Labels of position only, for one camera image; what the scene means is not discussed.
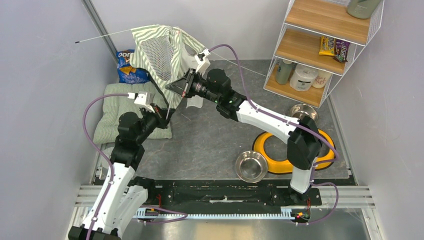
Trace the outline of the thin white tent pole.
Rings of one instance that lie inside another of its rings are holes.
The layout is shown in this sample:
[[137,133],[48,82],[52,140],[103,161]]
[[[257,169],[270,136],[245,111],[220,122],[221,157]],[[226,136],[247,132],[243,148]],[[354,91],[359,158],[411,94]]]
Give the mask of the thin white tent pole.
[[131,29],[116,31],[116,32],[113,32],[113,33],[108,33],[108,34],[99,35],[99,36],[96,36],[96,37],[91,37],[91,38],[87,38],[87,39],[83,39],[83,40],[78,40],[78,41],[75,41],[74,43],[75,44],[79,44],[79,43],[83,43],[83,42],[87,42],[87,41],[91,41],[91,40],[102,39],[102,38],[109,37],[109,36],[116,35],[116,34],[130,32],[130,31],[131,31]]

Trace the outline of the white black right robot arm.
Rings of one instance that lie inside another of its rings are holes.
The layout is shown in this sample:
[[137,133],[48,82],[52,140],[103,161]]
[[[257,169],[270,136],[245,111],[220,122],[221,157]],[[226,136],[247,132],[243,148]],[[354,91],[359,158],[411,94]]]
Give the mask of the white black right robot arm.
[[186,99],[198,96],[214,102],[223,117],[252,125],[282,140],[287,146],[287,160],[293,166],[289,200],[300,205],[309,198],[313,164],[322,147],[321,135],[310,117],[288,117],[248,100],[233,90],[230,78],[222,69],[212,69],[202,77],[190,68],[165,88]]

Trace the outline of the green striped pet tent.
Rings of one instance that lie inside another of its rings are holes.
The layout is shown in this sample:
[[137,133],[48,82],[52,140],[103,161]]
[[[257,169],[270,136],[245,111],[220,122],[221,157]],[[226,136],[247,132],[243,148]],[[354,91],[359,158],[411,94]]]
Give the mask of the green striped pet tent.
[[205,45],[176,26],[154,24],[130,31],[135,42],[130,65],[148,71],[166,106],[177,108],[183,98],[166,89],[166,85],[198,66],[195,55],[202,53]]

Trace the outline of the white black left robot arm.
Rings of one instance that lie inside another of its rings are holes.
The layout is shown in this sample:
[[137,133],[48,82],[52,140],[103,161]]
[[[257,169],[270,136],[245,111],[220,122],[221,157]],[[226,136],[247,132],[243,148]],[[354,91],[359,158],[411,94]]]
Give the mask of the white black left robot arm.
[[143,142],[155,129],[166,129],[175,110],[153,105],[140,112],[142,117],[135,112],[119,117],[103,186],[82,224],[70,228],[68,239],[120,240],[138,208],[156,200],[155,181],[135,172],[145,153]]

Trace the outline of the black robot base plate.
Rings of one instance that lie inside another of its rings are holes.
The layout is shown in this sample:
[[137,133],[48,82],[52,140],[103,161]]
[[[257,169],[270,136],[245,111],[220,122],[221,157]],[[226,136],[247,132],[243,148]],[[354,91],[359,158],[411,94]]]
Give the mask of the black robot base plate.
[[176,206],[189,202],[265,203],[267,205],[312,206],[322,205],[321,193],[309,187],[306,193],[298,193],[290,187],[287,179],[266,179],[248,183],[236,179],[206,180],[153,180],[135,177],[129,187],[142,186],[148,191],[147,203]]

